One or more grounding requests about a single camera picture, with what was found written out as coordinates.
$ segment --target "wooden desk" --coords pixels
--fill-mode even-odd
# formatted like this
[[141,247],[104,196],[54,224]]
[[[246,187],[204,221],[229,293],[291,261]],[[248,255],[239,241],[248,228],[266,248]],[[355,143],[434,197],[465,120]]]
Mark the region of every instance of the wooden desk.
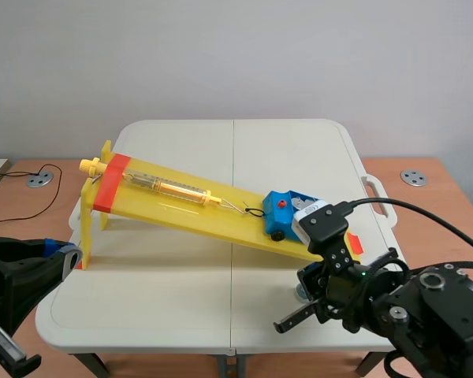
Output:
[[[53,238],[68,239],[71,230],[68,218],[79,197],[85,180],[78,170],[79,161],[20,161],[11,171],[36,171],[45,163],[53,163],[63,169],[61,190],[56,202],[41,216],[31,220],[0,224],[0,236],[18,239]],[[401,199],[422,206],[462,229],[473,237],[473,206],[458,188],[443,165],[434,158],[365,159],[366,170],[378,177],[385,185],[390,198]],[[411,187],[401,181],[403,169],[424,172],[430,183],[425,187]],[[0,219],[25,217],[38,212],[49,204],[56,191],[56,183],[38,189],[26,186],[25,178],[5,178],[0,182]],[[430,220],[406,209],[396,208],[398,224],[395,233],[407,263],[416,268],[440,261],[473,260],[473,250]],[[37,335],[33,314],[22,324],[14,339],[28,355],[41,354],[43,363],[30,376],[32,378],[64,378],[93,375],[75,358],[52,350]],[[248,377],[286,378],[302,376],[313,378],[323,371],[326,376],[340,378],[356,377],[355,367],[361,353],[323,354],[260,354],[248,361]],[[203,355],[103,355],[109,370],[116,377],[168,376],[168,377],[216,377],[214,360]],[[413,376],[413,369],[404,361],[395,364],[400,371]],[[382,367],[372,371],[369,378],[383,378]],[[0,378],[7,377],[0,367]]]

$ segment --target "blue box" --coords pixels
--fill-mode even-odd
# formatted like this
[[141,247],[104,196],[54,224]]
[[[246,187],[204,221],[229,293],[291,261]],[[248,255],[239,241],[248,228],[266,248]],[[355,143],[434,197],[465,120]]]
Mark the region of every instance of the blue box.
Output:
[[293,199],[295,199],[295,202],[298,202],[297,198],[302,202],[317,201],[317,198],[302,195],[295,191],[287,191],[285,193],[271,191],[263,199],[265,233],[270,235],[272,240],[276,242],[284,239],[300,241],[300,238],[296,236],[291,228],[294,213],[299,210],[292,203]]

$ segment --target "table leg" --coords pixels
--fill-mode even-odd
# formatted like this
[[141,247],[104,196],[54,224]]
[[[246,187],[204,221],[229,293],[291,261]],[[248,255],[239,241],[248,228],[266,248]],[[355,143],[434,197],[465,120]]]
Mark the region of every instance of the table leg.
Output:
[[247,358],[252,354],[238,354],[236,356],[236,378],[245,378]]
[[105,364],[100,360],[94,353],[82,353],[73,354],[73,357],[77,358],[84,366],[86,366],[90,372],[95,374],[97,378],[108,378],[110,376],[109,371],[105,367]]
[[215,357],[215,362],[218,366],[219,378],[227,378],[229,372],[231,371],[231,365],[228,365],[228,356],[225,354],[212,354],[212,357]]
[[356,368],[356,373],[359,376],[366,376],[378,363],[384,359],[387,352],[370,352],[361,361]]

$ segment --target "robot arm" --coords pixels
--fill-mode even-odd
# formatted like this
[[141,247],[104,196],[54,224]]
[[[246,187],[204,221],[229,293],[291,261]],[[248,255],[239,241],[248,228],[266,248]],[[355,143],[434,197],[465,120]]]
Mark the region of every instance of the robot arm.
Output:
[[[275,323],[276,330],[287,332],[313,314],[321,324],[342,320],[349,332],[365,328],[396,347],[385,359],[390,376],[403,377],[390,363],[406,357],[426,378],[473,378],[473,281],[462,269],[473,263],[411,271],[390,248],[371,265],[360,265],[343,240],[353,207],[316,202],[296,215],[296,234],[324,260],[298,272],[310,302]],[[390,264],[401,270],[387,270]]]
[[12,377],[37,369],[40,356],[27,358],[10,336],[81,259],[68,243],[0,238],[0,363]]

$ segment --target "orange tab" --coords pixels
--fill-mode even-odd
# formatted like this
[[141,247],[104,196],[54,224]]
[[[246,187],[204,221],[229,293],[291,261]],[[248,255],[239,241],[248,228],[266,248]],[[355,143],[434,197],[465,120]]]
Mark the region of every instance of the orange tab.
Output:
[[102,183],[96,194],[93,209],[110,213],[117,187],[123,177],[123,172],[130,160],[129,156],[115,154],[103,173]]
[[347,232],[348,242],[350,243],[350,247],[352,248],[352,252],[354,254],[363,254],[363,246],[361,245],[361,241],[359,240],[358,235],[353,235],[350,232]]

